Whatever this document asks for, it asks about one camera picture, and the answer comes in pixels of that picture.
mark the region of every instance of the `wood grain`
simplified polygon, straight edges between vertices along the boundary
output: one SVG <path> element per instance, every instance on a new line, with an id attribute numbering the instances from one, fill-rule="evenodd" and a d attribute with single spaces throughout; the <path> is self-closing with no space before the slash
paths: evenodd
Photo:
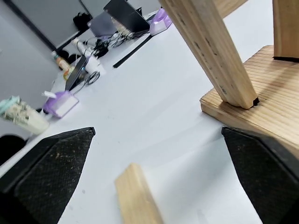
<path id="1" fill-rule="evenodd" d="M 224 124 L 271 135 L 299 158 L 299 64 L 277 61 L 266 46 L 244 63 L 260 103 L 249 110 L 224 103 L 216 90 L 200 100 Z"/>
<path id="2" fill-rule="evenodd" d="M 210 0 L 160 0 L 224 102 L 249 109 L 257 94 Z"/>
<path id="3" fill-rule="evenodd" d="M 163 223 L 139 165 L 130 164 L 115 186 L 124 224 Z"/>
<path id="4" fill-rule="evenodd" d="M 214 0 L 214 3 L 220 13 L 220 16 L 225 18 L 246 1 L 247 0 Z"/>
<path id="5" fill-rule="evenodd" d="M 298 12 L 298 0 L 273 0 L 275 57 L 299 58 Z"/>

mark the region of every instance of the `cable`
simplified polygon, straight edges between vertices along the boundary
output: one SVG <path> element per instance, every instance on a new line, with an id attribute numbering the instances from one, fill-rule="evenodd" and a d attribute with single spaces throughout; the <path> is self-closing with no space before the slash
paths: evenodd
<path id="1" fill-rule="evenodd" d="M 84 86 L 89 86 L 89 85 L 94 84 L 99 79 L 99 77 L 100 77 L 100 72 L 99 71 L 95 71 L 94 73 L 92 73 L 84 81 L 84 84 L 82 85 L 82 87 L 80 89 L 78 89 L 76 92 L 74 92 L 73 95 L 75 95 L 78 92 L 80 92 L 83 89 Z"/>

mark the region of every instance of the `white table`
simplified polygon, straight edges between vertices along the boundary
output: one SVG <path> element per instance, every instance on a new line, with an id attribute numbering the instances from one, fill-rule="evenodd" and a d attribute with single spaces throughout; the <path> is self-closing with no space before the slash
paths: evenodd
<path id="1" fill-rule="evenodd" d="M 271 0 L 249 0 L 225 22 L 243 61 L 273 44 Z M 0 175 L 41 139 L 93 126 L 96 135 L 59 224 L 120 224 L 114 180 L 131 162 L 143 167 L 166 224 L 261 223 L 237 179 L 222 124 L 200 110 L 212 85 L 176 28 L 117 69 L 110 67 L 117 58 L 102 61 L 107 74 L 79 92 L 80 104 L 1 166 Z"/>

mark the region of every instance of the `black chair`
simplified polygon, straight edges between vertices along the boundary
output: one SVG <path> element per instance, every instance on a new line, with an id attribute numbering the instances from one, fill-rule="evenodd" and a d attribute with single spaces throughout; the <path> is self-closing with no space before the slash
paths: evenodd
<path id="1" fill-rule="evenodd" d="M 0 146 L 9 146 L 0 151 L 0 166 L 19 152 L 27 143 L 20 136 L 7 134 L 0 137 Z"/>

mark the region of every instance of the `wooden block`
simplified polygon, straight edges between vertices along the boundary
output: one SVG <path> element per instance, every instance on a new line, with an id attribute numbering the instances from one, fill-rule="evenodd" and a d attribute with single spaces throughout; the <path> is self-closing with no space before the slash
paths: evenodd
<path id="1" fill-rule="evenodd" d="M 247 0 L 214 0 L 214 3 L 220 13 L 220 16 L 225 18 L 246 1 Z"/>
<path id="2" fill-rule="evenodd" d="M 211 0 L 160 0 L 224 102 L 249 109 L 257 94 Z"/>
<path id="3" fill-rule="evenodd" d="M 139 165 L 130 164 L 115 186 L 124 224 L 163 223 Z"/>
<path id="4" fill-rule="evenodd" d="M 201 109 L 226 125 L 275 137 L 299 159 L 299 64 L 272 57 L 273 46 L 266 46 L 244 63 L 258 106 L 231 106 L 213 89 L 200 100 Z"/>
<path id="5" fill-rule="evenodd" d="M 298 12 L 298 0 L 273 0 L 275 57 L 299 58 Z"/>

